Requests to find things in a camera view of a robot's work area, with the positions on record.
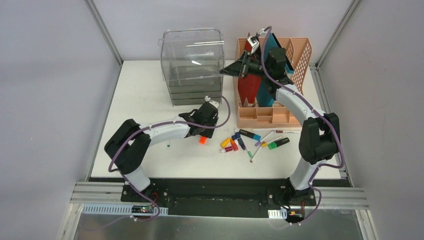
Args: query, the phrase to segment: gray wall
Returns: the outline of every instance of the gray wall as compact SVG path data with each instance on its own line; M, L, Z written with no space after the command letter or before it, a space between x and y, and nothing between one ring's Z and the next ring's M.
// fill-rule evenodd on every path
M168 29L218 28L225 58L237 38L269 25L278 37L309 37L316 62L351 0L95 0L124 60L158 60L158 39Z
M422 239L424 1L363 1L321 68L380 239Z
M118 65L83 0L2 0L0 33L0 239L55 239Z

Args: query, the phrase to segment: wire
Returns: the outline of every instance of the wire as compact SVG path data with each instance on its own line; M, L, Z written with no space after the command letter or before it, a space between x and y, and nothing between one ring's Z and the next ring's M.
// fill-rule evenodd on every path
M307 217L305 217L304 220L301 221L303 223L306 219L311 217L316 212L316 210L318 209L318 206L321 204L322 193L318 188L312 186L312 181L314 180L315 175L317 175L318 170L320 169L320 167L331 167L331 168L335 168L335 169L343 168L345 166L345 154L343 153L343 149L342 149L342 145L340 144L339 136L337 136L336 130L334 129L333 125L324 116L322 116L317 110L315 110L314 107L309 103L308 100L306 100L306 98L304 96L302 96L297 91L295 91L295 90L293 90L289 87L286 87L285 85L283 85L283 84L279 83L278 81L276 81L275 79L273 79L270 76L270 74L268 73L267 69L265 68L265 61L264 61L265 45L267 44L268 38L271 35L272 29L273 29L272 26L268 26L267 28L264 29L264 32L267 31L267 33L266 33L265 39L263 40L263 45L262 45L262 50L261 50L262 54L260 56L260 63L262 65L263 72L265 73L266 77L268 77L269 80L271 80L272 82L274 82L275 84L277 84L281 88L283 88L283 89L289 91L290 93L296 95L297 97L299 97L315 115L317 115L321 120L323 120L325 122L325 124L327 124L327 126L331 130L332 135L334 136L335 144L337 145L338 151L340 152L340 165L332 165L332 164L322 163L322 164L318 165L318 167L315 169L312 176L310 177L310 179L308 181L309 186L310 186L311 189L313 189L314 191L317 191L319 193L319 198L318 198L318 202L317 202L315 208L312 210L312 212Z

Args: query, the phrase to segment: yellow marker cap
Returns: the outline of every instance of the yellow marker cap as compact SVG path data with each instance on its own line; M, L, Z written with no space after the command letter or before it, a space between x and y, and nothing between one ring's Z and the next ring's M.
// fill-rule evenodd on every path
M230 140L231 140L231 138L229 137L229 138L227 138L225 141L223 141L223 142L221 143L221 147L222 147L223 149L225 149L225 147L228 145L228 143L230 142Z

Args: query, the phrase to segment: desk organizer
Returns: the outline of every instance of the desk organizer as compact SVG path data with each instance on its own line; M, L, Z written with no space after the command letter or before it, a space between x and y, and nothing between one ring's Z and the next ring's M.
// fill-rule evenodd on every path
M291 80L301 93L309 61L312 55L312 46L307 37L278 37L281 47L286 49L286 55L294 68ZM239 59L243 53L247 40L239 38L235 52L235 59ZM298 128L301 127L299 121L279 102L275 101L272 107L258 107L258 102L252 107L243 107L238 91L238 77L233 77L235 110L237 116L237 127L239 129L260 129L260 128Z

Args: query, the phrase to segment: blue marker cap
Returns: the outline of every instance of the blue marker cap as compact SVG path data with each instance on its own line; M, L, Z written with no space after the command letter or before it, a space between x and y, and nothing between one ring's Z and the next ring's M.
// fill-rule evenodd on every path
M254 140L258 140L258 141L260 141L260 140L261 140L261 136L259 136L259 135L255 134L255 135L253 136L253 139L254 139Z

